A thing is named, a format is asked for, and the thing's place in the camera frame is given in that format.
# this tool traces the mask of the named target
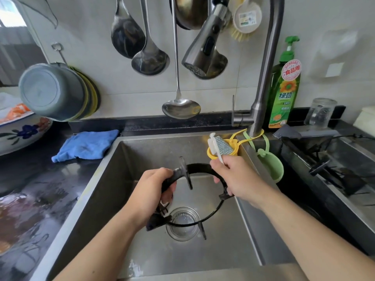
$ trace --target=yellow strap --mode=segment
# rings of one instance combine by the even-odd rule
[[[240,133],[242,133],[242,132],[244,132],[244,131],[246,131],[246,130],[247,130],[247,128],[246,128],[246,129],[242,129],[242,130],[240,130],[240,131],[234,133],[234,134],[230,137],[230,140],[232,140],[237,134],[240,134]]]
[[[256,137],[252,137],[252,138],[249,138],[249,139],[245,139],[245,140],[242,140],[240,142],[238,142],[238,146],[241,145],[242,143],[244,142],[248,142],[248,141],[251,141],[251,140],[254,140],[256,138],[259,138],[260,136],[262,136],[264,134],[264,130],[262,129],[262,131],[260,132],[260,134]]]

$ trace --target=blue cloth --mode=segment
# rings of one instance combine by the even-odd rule
[[[118,134],[118,130],[78,133],[65,141],[59,153],[52,157],[52,161],[57,163],[75,158],[102,159]]]

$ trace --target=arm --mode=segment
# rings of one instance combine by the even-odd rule
[[[144,172],[125,206],[54,281],[116,280],[134,235],[146,225],[160,200],[171,200],[176,183],[163,195],[161,186],[172,174],[172,170],[164,168]]]
[[[373,260],[267,185],[241,157],[223,160],[227,167],[218,160],[210,164],[234,195],[267,215],[310,281],[374,280]]]

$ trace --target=person's left hand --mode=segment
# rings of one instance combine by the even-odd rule
[[[170,178],[172,174],[172,170],[162,167],[156,170],[146,170],[141,176],[123,208],[124,212],[132,214],[139,229],[146,225],[160,200],[163,204],[172,201],[177,182],[173,183],[163,194],[161,193],[162,182]]]

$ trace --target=dish brush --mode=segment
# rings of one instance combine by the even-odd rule
[[[228,6],[233,12],[229,26],[232,38],[238,42],[248,40],[262,21],[260,6],[250,0],[230,0]]]
[[[215,136],[215,133],[210,134],[208,144],[211,150],[211,154],[217,155],[220,162],[223,162],[221,155],[230,155],[234,149],[220,136]]]

